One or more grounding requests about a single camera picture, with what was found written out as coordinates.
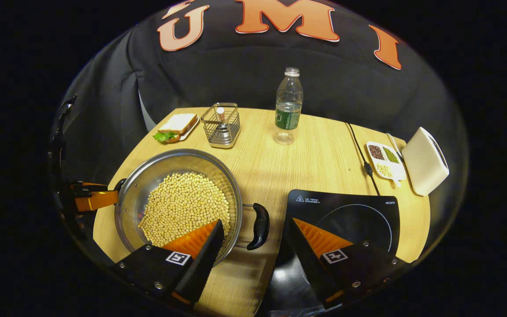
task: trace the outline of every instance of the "black induction cooktop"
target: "black induction cooktop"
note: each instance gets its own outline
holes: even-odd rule
[[[284,223],[288,223],[290,218],[316,225],[352,243],[373,241],[392,255],[398,249],[400,216],[394,196],[293,189],[288,195]],[[259,317],[309,317],[325,311],[316,299],[288,239],[288,225],[285,225],[275,270],[257,314]]]

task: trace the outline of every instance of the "black cable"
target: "black cable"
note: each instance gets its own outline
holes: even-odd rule
[[[356,145],[358,150],[360,151],[361,158],[363,159],[363,166],[365,171],[367,172],[367,175],[371,177],[371,180],[373,181],[373,186],[375,187],[375,190],[377,191],[377,196],[381,196],[381,194],[378,192],[377,184],[375,183],[375,179],[373,178],[373,168],[369,163],[367,163],[367,160],[365,160],[365,156],[363,155],[363,151],[361,151],[361,148],[359,147],[359,143],[357,142],[356,133],[353,131],[352,124],[348,124],[345,122],[345,125],[348,126],[350,129],[352,129],[353,139],[356,141]]]

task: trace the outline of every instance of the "beans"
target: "beans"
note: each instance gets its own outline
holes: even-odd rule
[[[386,165],[377,164],[378,172],[386,177],[392,177],[393,174],[390,172],[390,168]]]
[[[148,195],[138,227],[153,245],[161,247],[215,219],[230,231],[229,203],[208,178],[195,173],[166,176]]]
[[[394,155],[390,150],[386,147],[382,147],[383,150],[385,150],[386,156],[389,158],[389,161],[398,163],[398,159],[396,158],[396,155]]]
[[[383,161],[385,160],[384,156],[382,156],[382,152],[381,152],[381,148],[380,147],[370,145],[369,146],[369,150],[371,151],[371,155],[375,159],[379,159],[379,160],[383,160]]]

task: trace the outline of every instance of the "table surface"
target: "table surface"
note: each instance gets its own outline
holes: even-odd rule
[[[111,179],[113,188],[127,178],[140,164],[159,153],[177,148],[194,148],[211,153],[233,173],[244,203],[260,203],[269,211],[271,227],[266,243],[247,251],[235,247],[228,257],[213,268],[195,311],[214,316],[253,316],[265,295],[279,251],[287,195],[292,189],[376,195],[369,176],[364,174],[363,160],[352,132],[342,121],[301,115],[296,141],[289,146],[274,142],[270,132],[275,112],[239,108],[241,134],[233,148],[213,148],[207,142],[203,123],[197,124],[185,141],[161,144],[153,139],[157,128],[173,114],[194,113],[199,117],[208,108],[178,108],[151,130],[127,156]],[[388,136],[371,129],[352,125],[357,141],[371,162],[364,145],[368,141],[392,146]],[[400,150],[406,142],[394,138]],[[428,237],[430,205],[428,196],[414,193],[407,179],[397,188],[388,179],[374,173],[381,195],[396,196],[400,209],[400,242],[397,257],[411,262],[417,259]],[[238,244],[253,238],[255,212],[244,212]],[[114,206],[97,211],[93,238],[115,262],[129,254],[118,236],[114,222]]]

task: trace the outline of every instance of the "plastic bottle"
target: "plastic bottle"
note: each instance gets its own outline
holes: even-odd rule
[[[298,76],[298,68],[287,67],[285,78],[277,89],[273,139],[283,145],[292,144],[297,137],[298,119],[304,100]]]

